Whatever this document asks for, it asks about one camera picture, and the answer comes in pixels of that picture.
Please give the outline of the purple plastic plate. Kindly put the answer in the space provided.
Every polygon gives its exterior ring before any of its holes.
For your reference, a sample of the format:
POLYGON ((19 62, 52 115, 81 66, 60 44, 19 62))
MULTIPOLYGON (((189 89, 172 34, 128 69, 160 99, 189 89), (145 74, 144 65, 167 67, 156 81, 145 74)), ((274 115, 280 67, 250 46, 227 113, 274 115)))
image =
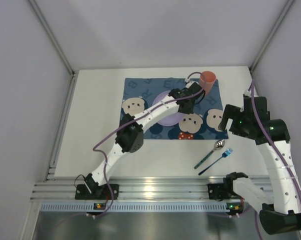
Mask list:
MULTIPOLYGON (((168 91, 164 91, 162 93, 160 93, 153 101, 152 105, 157 104, 158 102, 160 102, 161 100, 163 100, 168 94, 169 94, 169 90, 168 91)), ((163 119, 161 119, 158 124, 163 126, 163 127, 171 127, 174 126, 176 124, 178 124, 182 118, 184 117, 184 113, 174 113, 171 114, 163 119)))

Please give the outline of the silver spoon green handle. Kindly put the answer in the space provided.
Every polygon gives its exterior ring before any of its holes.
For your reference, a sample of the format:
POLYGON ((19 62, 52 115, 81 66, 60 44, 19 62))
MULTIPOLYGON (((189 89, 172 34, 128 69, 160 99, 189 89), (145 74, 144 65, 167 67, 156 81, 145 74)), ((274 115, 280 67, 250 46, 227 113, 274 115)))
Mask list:
POLYGON ((196 170, 197 168, 199 168, 199 166, 202 165, 215 151, 222 149, 224 145, 225 145, 224 139, 220 139, 216 141, 213 146, 213 149, 194 166, 194 169, 196 170))

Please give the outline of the orange plastic cup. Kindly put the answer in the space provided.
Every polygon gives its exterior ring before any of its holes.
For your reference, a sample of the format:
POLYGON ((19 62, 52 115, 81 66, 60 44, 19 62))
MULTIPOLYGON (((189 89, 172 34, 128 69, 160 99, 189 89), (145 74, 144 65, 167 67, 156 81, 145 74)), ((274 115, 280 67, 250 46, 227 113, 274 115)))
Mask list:
POLYGON ((199 85, 204 89, 206 95, 211 91, 216 79, 217 77, 212 71, 203 71, 201 73, 199 85))

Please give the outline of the blue bear print placemat cloth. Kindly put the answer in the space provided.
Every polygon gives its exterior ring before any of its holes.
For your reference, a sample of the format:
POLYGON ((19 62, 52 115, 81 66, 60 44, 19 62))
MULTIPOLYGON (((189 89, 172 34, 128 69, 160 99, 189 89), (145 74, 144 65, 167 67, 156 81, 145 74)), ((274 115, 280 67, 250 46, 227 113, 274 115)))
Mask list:
MULTIPOLYGON (((126 78, 124 83, 121 116, 135 115, 153 106, 162 92, 183 89, 182 78, 126 78)), ((153 125, 144 133, 149 140, 220 140, 228 139, 226 130, 218 126, 223 116, 219 82, 216 80, 209 94, 197 105, 193 114, 184 115, 174 126, 153 125)))

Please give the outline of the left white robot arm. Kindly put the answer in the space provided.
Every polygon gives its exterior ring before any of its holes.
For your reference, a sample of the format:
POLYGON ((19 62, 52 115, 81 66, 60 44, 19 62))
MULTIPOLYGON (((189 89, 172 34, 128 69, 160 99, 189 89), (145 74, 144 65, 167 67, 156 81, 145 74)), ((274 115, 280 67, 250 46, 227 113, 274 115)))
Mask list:
POLYGON ((94 152, 104 155, 102 163, 84 178, 84 185, 91 195, 100 194, 103 185, 108 184, 116 163, 126 155, 138 151, 144 143, 144 133, 162 119, 175 114, 191 114, 197 99, 205 96, 205 90, 194 81, 185 88, 175 88, 161 101, 136 115, 125 114, 120 120, 119 127, 109 133, 93 147, 94 152), (98 147, 116 135, 115 142, 108 154, 98 147))

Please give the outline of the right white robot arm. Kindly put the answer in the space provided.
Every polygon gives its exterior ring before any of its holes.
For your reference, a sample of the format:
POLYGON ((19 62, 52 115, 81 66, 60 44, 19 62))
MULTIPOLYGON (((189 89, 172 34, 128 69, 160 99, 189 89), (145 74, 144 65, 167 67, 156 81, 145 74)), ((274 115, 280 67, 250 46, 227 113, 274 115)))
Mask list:
POLYGON ((290 134, 281 119, 271 119, 267 99, 243 94, 243 107, 226 105, 219 129, 251 139, 261 153, 270 179, 273 196, 267 195, 242 172, 223 178, 229 196, 243 198, 258 213, 269 235, 301 231, 301 186, 291 155, 290 134))

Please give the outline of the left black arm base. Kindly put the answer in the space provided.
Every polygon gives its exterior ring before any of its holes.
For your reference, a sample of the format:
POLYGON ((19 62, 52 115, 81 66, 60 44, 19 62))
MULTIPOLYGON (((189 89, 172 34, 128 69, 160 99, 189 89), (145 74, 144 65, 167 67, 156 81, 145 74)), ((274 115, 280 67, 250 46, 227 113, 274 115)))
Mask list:
POLYGON ((110 200, 112 194, 114 200, 118 199, 120 190, 118 184, 110 184, 111 191, 107 184, 99 185, 96 183, 91 173, 83 178, 82 184, 76 184, 78 178, 79 176, 74 181, 76 200, 106 200, 107 198, 110 200))

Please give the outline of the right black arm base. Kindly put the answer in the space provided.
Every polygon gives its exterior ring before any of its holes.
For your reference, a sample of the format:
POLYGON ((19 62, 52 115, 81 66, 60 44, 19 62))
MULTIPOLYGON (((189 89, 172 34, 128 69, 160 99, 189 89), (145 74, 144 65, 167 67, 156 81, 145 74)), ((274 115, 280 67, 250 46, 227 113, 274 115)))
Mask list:
POLYGON ((208 197, 210 200, 240 200, 241 196, 236 194, 233 186, 228 183, 209 183, 207 185, 208 197))

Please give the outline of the right aluminium frame post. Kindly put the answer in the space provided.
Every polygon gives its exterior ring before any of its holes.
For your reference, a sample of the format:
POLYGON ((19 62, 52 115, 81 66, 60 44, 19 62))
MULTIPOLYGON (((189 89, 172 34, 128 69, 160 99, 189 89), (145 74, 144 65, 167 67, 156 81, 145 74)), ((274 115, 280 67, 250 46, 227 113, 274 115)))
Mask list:
POLYGON ((269 33, 266 35, 264 41, 262 42, 261 47, 259 48, 255 58, 253 59, 252 64, 248 68, 251 75, 254 74, 254 71, 258 67, 260 61, 262 60, 262 58, 265 55, 267 49, 269 48, 271 42, 273 41, 273 38, 276 36, 281 25, 287 18, 288 14, 292 10, 295 3, 296 3, 296 0, 286 0, 284 2, 284 6, 282 7, 278 16, 276 17, 275 22, 271 25, 271 29, 270 29, 269 33))

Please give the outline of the aluminium frame post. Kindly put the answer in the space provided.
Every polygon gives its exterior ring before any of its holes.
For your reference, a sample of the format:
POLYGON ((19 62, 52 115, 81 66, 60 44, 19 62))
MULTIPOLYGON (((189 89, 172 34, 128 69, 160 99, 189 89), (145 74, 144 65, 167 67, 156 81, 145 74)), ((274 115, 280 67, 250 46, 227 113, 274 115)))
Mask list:
POLYGON ((273 38, 276 36, 281 25, 287 18, 288 14, 292 10, 295 3, 296 3, 296 0, 286 0, 284 2, 284 6, 282 7, 278 16, 276 17, 275 22, 271 25, 271 29, 270 29, 269 33, 266 35, 264 41, 262 42, 261 47, 259 48, 255 58, 253 59, 252 64, 248 68, 251 75, 254 74, 254 71, 258 67, 260 61, 262 60, 262 58, 265 55, 267 49, 269 48, 271 42, 273 41, 273 38))
POLYGON ((45 34, 47 35, 49 41, 51 42, 56 54, 62 61, 64 67, 66 68, 67 72, 69 73, 70 76, 73 76, 75 74, 75 71, 73 67, 71 66, 69 60, 67 59, 61 45, 59 44, 53 30, 51 29, 46 17, 44 16, 40 6, 38 5, 36 0, 26 0, 28 3, 29 7, 35 14, 35 17, 39 21, 42 29, 44 30, 45 34))

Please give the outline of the left aluminium frame post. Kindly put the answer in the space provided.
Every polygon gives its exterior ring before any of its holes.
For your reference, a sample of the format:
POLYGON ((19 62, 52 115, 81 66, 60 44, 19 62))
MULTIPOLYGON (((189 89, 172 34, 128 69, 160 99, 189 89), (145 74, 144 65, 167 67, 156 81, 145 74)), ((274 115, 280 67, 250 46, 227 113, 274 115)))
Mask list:
POLYGON ((56 54, 62 61, 64 67, 66 68, 67 72, 69 73, 70 76, 73 76, 75 74, 75 71, 73 67, 71 66, 69 60, 67 59, 61 45, 59 44, 53 30, 51 29, 46 17, 44 16, 40 6, 38 5, 36 0, 26 0, 28 3, 29 7, 35 14, 35 17, 39 21, 42 29, 44 30, 45 34, 47 35, 49 41, 51 42, 56 54))

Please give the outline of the aluminium rail frame front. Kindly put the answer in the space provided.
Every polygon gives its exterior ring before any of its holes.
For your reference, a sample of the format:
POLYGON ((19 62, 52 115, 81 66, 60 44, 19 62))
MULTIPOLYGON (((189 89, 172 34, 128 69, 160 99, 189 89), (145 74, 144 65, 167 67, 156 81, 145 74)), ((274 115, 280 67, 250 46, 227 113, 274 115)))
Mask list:
MULTIPOLYGON (((73 201, 75 184, 84 180, 55 178, 36 182, 30 199, 32 201, 73 201)), ((208 184, 221 184, 223 177, 137 177, 112 178, 111 184, 119 185, 118 201, 168 202, 168 201, 207 201, 208 184)))

